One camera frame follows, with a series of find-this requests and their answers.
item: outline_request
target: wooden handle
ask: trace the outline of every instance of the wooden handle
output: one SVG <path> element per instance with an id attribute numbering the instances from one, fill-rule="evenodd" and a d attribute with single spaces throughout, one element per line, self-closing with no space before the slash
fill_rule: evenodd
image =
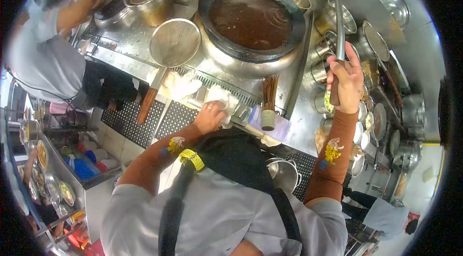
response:
<path id="1" fill-rule="evenodd" d="M 342 67 L 344 67 L 344 60 L 336 59 L 336 62 L 339 63 Z M 330 103 L 336 107 L 340 105 L 338 85 L 339 85 L 339 79 L 336 75 L 333 74 L 333 83 L 331 84 Z"/>
<path id="2" fill-rule="evenodd" d="M 402 102 L 402 97 L 401 97 L 401 94 L 400 94 L 399 90 L 397 89 L 397 86 L 396 86 L 396 84 L 394 82 L 394 79 L 392 79 L 392 76 L 389 73 L 389 71 L 385 70 L 384 73 L 386 74 L 386 77 L 388 78 L 389 82 L 392 85 L 392 88 L 394 89 L 394 94 L 395 94 L 395 97 L 397 99 L 397 104 L 400 106 L 400 108 L 403 108 L 404 104 Z"/>
<path id="3" fill-rule="evenodd" d="M 144 125 L 148 114 L 150 113 L 150 109 L 153 106 L 154 100 L 156 99 L 157 95 L 157 89 L 150 88 L 148 89 L 148 92 L 143 99 L 143 104 L 142 107 L 140 108 L 140 111 L 138 112 L 138 118 L 136 119 L 136 122 L 139 125 Z"/>

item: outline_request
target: broom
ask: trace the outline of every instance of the broom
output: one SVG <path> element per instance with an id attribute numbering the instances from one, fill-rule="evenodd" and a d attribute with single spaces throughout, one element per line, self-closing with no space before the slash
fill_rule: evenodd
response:
<path id="1" fill-rule="evenodd" d="M 275 129 L 275 96 L 277 85 L 278 75 L 266 77 L 262 82 L 263 105 L 261 127 L 266 132 L 271 132 Z"/>

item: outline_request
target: large wok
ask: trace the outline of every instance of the large wok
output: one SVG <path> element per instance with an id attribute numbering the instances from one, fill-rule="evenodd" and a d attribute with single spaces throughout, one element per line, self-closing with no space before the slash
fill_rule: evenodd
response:
<path id="1" fill-rule="evenodd" d="M 209 9 L 214 1 L 215 0 L 199 0 L 198 14 L 209 39 L 211 39 L 212 43 L 218 49 L 229 56 L 254 63 L 275 61 L 278 58 L 285 56 L 289 51 L 293 50 L 296 45 L 302 42 L 304 33 L 306 32 L 306 22 L 304 20 L 303 13 L 299 10 L 299 7 L 293 0 L 275 0 L 291 15 L 293 28 L 288 36 L 287 42 L 284 45 L 271 50 L 248 49 L 235 44 L 218 33 L 213 27 L 212 22 L 209 20 Z"/>

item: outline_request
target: wire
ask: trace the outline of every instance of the wire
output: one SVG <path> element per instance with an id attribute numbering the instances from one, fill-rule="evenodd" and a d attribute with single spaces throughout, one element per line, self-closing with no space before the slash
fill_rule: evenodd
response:
<path id="1" fill-rule="evenodd" d="M 16 81 L 20 82 L 21 84 L 24 84 L 24 85 L 26 85 L 27 87 L 29 87 L 29 88 L 31 88 L 31 89 L 40 90 L 40 91 L 44 91 L 44 92 L 50 93 L 50 94 L 52 94 L 52 95 L 58 97 L 59 99 L 61 99 L 63 102 L 66 102 L 66 103 L 68 104 L 68 105 L 66 106 L 66 110 L 68 109 L 68 107 L 71 106 L 72 111 L 74 112 L 75 121 L 77 121 L 77 113 L 75 112 L 74 106 L 71 105 L 71 102 L 72 102 L 72 100 L 77 96 L 77 94 L 79 94 L 79 93 L 77 93 L 77 94 L 74 95 L 73 97 L 70 97 L 70 98 L 68 98 L 68 99 L 64 99 L 63 97 L 60 97 L 59 95 L 56 95 L 56 94 L 54 94 L 53 92 L 50 92 L 50 91 L 48 91 L 48 90 L 44 90 L 44 89 L 41 89 L 41 88 L 32 87 L 32 86 L 30 86 L 30 85 L 24 83 L 24 81 L 17 79 L 17 78 L 13 75 L 13 73 L 11 72 L 10 69 L 8 69 L 8 73 L 11 75 L 11 77 L 13 77 Z M 69 123 L 70 126 L 78 126 L 77 124 L 76 124 L 76 125 L 72 125 L 69 121 L 68 121 L 68 123 Z"/>

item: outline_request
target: cook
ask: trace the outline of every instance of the cook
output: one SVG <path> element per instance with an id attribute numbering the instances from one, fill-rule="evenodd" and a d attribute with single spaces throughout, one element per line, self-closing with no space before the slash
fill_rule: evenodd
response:
<path id="1" fill-rule="evenodd" d="M 100 0 L 78 0 L 29 18 L 26 10 L 14 26 L 7 54 L 7 67 L 19 85 L 34 97 L 50 102 L 72 103 L 86 109 L 116 108 L 117 101 L 140 101 L 132 79 L 122 71 L 85 60 L 58 34 L 86 21 Z M 105 80 L 105 93 L 100 80 Z"/>
<path id="2" fill-rule="evenodd" d="M 119 179 L 101 226 L 106 255 L 343 255 L 347 230 L 340 204 L 362 92 L 362 69 L 329 57 L 339 98 L 333 126 L 304 202 L 274 189 L 256 139 L 219 130 L 222 103 L 208 102 L 191 125 L 146 149 Z M 180 153 L 170 189 L 159 175 Z"/>
<path id="3" fill-rule="evenodd" d="M 401 232 L 412 235 L 418 226 L 418 219 L 410 218 L 408 207 L 394 207 L 381 198 L 376 198 L 347 188 L 343 195 L 351 198 L 366 209 L 341 202 L 343 213 L 376 230 L 374 238 L 391 240 Z"/>

